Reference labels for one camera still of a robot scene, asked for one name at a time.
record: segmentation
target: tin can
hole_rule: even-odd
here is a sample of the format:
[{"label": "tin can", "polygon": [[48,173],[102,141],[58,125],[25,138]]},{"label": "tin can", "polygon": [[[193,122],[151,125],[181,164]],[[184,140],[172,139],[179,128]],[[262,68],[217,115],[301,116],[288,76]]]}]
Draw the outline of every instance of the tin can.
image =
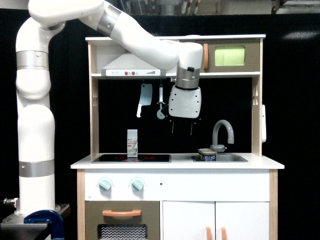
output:
[{"label": "tin can", "polygon": [[202,162],[215,162],[217,160],[217,152],[210,148],[198,149],[199,160]]}]

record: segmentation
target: cabinet handle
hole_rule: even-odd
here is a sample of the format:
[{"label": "cabinet handle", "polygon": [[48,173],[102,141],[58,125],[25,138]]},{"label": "cabinet handle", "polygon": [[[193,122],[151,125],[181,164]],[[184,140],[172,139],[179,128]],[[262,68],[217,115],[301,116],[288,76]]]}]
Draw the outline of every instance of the cabinet handle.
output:
[{"label": "cabinet handle", "polygon": [[222,231],[222,240],[227,240],[226,228],[222,227],[221,231]]},{"label": "cabinet handle", "polygon": [[208,51],[208,44],[207,43],[205,43],[203,45],[203,49],[204,49],[204,65],[203,65],[203,68],[204,69],[208,69],[209,51]]},{"label": "cabinet handle", "polygon": [[211,229],[209,226],[206,227],[206,239],[211,240]]},{"label": "cabinet handle", "polygon": [[133,210],[133,211],[104,210],[102,212],[102,215],[106,217],[134,217],[134,216],[140,216],[141,210]]}]

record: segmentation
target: black cooktop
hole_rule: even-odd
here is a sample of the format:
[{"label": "black cooktop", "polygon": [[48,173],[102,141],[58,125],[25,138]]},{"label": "black cooktop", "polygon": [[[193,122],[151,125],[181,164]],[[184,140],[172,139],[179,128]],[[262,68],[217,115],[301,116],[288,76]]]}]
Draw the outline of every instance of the black cooktop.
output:
[{"label": "black cooktop", "polygon": [[128,157],[126,154],[104,154],[92,163],[170,163],[170,154],[138,154],[137,157]]}]

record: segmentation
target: mint green knob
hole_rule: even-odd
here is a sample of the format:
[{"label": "mint green knob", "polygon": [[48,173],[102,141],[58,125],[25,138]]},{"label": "mint green knob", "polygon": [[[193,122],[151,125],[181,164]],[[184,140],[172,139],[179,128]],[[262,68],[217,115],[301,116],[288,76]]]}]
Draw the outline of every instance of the mint green knob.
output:
[{"label": "mint green knob", "polygon": [[111,188],[112,182],[109,178],[104,177],[100,179],[98,185],[102,191],[108,191]]},{"label": "mint green knob", "polygon": [[135,177],[131,181],[131,187],[134,191],[141,191],[144,188],[144,181],[140,177]]}]

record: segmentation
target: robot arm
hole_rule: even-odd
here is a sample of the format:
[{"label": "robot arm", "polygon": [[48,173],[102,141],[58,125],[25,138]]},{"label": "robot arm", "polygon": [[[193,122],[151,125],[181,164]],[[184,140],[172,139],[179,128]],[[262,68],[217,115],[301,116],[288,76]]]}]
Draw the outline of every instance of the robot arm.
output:
[{"label": "robot arm", "polygon": [[203,49],[197,43],[161,41],[104,0],[30,0],[29,18],[16,38],[20,212],[55,209],[55,120],[50,111],[48,45],[65,21],[80,19],[161,70],[177,65],[169,113],[196,118]]}]

